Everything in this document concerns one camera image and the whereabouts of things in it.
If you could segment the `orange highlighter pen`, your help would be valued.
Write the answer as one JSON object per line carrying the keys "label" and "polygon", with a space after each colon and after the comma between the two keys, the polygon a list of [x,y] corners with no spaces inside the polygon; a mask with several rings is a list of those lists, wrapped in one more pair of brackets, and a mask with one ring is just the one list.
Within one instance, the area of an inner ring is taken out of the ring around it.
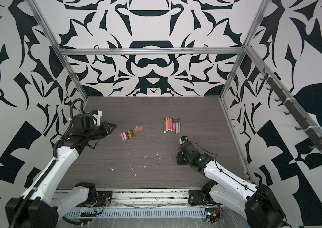
{"label": "orange highlighter pen", "polygon": [[165,132],[168,132],[167,131],[167,118],[165,119]]}

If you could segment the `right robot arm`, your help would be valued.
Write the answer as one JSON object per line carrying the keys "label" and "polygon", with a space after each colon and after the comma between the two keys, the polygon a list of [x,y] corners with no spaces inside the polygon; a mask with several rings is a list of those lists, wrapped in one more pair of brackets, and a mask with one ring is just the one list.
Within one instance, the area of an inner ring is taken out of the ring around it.
{"label": "right robot arm", "polygon": [[226,206],[246,219],[251,228],[286,226],[286,215],[269,187],[243,180],[219,164],[217,154],[201,154],[197,146],[181,137],[176,158],[178,165],[188,165],[209,179],[201,188],[206,204]]}

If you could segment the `purple marker pen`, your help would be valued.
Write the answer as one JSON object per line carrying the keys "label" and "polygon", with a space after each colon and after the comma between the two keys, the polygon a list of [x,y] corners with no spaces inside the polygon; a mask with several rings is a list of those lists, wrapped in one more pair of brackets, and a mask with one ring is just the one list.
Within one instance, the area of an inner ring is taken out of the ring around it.
{"label": "purple marker pen", "polygon": [[163,132],[166,133],[168,131],[168,127],[167,127],[167,119],[165,118],[163,120]]}

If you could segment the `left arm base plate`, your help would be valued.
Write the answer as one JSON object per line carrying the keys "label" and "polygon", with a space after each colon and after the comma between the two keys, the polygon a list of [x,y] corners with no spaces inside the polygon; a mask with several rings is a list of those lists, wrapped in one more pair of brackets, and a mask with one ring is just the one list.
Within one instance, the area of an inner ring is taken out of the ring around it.
{"label": "left arm base plate", "polygon": [[112,201],[112,191],[96,191],[95,199],[92,203],[94,207],[103,207]]}

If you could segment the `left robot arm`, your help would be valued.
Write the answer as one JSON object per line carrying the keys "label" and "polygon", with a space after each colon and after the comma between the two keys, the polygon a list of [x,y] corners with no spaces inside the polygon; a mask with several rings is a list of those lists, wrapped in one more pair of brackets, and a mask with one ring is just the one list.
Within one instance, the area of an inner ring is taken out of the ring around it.
{"label": "left robot arm", "polygon": [[75,99],[69,109],[70,122],[53,146],[53,157],[34,183],[5,206],[11,228],[54,228],[58,221],[80,204],[96,203],[95,184],[81,182],[58,200],[53,195],[64,175],[86,147],[110,135],[117,127],[102,121],[102,111],[84,111],[84,101]]}

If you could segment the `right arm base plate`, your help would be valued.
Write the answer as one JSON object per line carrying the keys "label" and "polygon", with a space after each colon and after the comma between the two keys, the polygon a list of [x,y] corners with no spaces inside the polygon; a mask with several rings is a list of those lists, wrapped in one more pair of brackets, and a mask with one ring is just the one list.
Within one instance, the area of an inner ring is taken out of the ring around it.
{"label": "right arm base plate", "polygon": [[215,201],[206,190],[189,190],[188,203],[191,206],[208,206],[215,205]]}

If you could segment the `blue highlighter pen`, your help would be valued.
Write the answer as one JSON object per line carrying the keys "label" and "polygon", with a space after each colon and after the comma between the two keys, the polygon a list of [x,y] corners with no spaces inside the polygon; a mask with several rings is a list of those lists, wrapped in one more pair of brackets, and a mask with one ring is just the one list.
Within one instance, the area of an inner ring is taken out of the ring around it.
{"label": "blue highlighter pen", "polygon": [[168,116],[167,117],[167,131],[170,131],[171,130],[171,119],[170,117]]}

